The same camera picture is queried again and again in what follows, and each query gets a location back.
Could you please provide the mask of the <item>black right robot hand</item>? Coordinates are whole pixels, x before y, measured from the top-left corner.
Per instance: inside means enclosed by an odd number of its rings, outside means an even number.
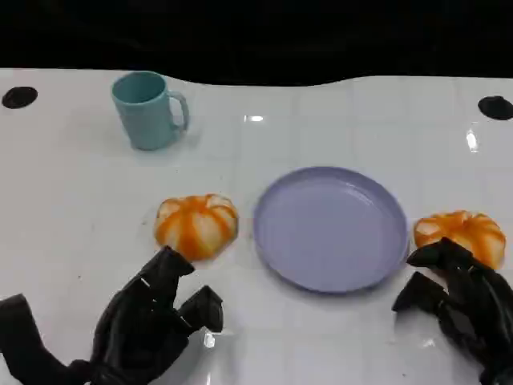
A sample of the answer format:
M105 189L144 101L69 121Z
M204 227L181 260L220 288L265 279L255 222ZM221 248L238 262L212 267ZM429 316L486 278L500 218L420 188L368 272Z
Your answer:
M446 287L416 272L392 311L435 316L452 344L481 365L481 384L511 384L512 288L503 276L446 237L416 249L407 263L437 270Z

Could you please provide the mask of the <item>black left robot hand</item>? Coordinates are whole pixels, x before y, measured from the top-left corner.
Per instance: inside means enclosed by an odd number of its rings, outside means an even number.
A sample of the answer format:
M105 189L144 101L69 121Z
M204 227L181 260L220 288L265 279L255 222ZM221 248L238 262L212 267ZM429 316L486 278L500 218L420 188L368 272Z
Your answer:
M181 356L202 328L224 326L221 297L203 286L180 308L178 284L194 266L164 246L109 302L95 328L93 384L149 384Z

